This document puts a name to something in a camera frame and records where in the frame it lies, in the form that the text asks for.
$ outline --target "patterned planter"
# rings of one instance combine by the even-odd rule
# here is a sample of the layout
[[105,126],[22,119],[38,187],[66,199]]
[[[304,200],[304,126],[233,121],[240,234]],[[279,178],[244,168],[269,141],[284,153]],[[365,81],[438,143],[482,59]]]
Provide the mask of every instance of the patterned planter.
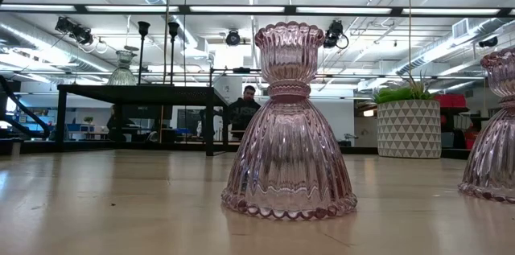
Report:
[[440,158],[441,136],[438,101],[393,101],[377,106],[380,156]]

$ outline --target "wooden table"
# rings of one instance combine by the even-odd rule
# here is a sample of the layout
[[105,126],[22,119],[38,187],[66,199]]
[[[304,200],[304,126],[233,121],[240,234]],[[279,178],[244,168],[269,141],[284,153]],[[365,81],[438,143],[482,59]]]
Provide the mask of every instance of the wooden table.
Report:
[[[64,143],[64,119],[66,97],[73,93],[83,97],[115,104],[115,114],[122,116],[123,105],[185,105],[206,107],[205,142],[206,155],[213,156],[213,114],[214,107],[223,108],[223,142],[229,145],[229,103],[213,87],[180,87],[170,85],[142,84],[139,86],[110,85],[58,85],[59,104],[57,113],[56,143]],[[116,129],[121,130],[122,119],[117,119]]]

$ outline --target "glass candle holder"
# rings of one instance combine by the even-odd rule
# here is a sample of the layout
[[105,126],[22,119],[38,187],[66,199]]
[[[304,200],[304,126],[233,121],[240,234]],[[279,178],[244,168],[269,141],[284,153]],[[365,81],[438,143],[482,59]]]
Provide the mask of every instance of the glass candle holder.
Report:
[[481,130],[468,157],[459,189],[468,195],[515,204],[515,50],[481,60],[490,89],[502,108]]
[[324,33],[306,23],[269,25],[255,36],[270,99],[242,138],[222,203],[251,216],[323,219],[355,209],[344,158],[309,101]]
[[136,56],[131,51],[120,50],[116,51],[118,56],[118,68],[114,70],[113,74],[107,81],[107,85],[136,85],[136,77],[129,70],[132,59]]

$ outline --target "wooden surface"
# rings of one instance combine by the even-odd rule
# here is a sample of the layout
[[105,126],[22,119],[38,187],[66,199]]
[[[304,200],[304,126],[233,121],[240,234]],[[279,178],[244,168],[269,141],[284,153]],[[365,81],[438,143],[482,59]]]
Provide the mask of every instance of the wooden surface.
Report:
[[0,162],[0,254],[513,254],[515,206],[456,191],[465,161],[346,155],[356,213],[220,206],[234,154],[106,150]]

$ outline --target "pink glass vase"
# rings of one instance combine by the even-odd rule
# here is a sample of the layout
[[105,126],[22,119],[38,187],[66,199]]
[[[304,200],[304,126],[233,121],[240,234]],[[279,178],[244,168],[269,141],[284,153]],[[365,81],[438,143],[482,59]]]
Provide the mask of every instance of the pink glass vase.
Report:
[[277,219],[323,219],[354,210],[344,158],[328,122],[308,100],[323,31],[305,23],[269,25],[255,37],[270,99],[254,115],[222,203]]
[[484,199],[515,204],[515,50],[481,60],[502,109],[481,130],[468,157],[459,189]]

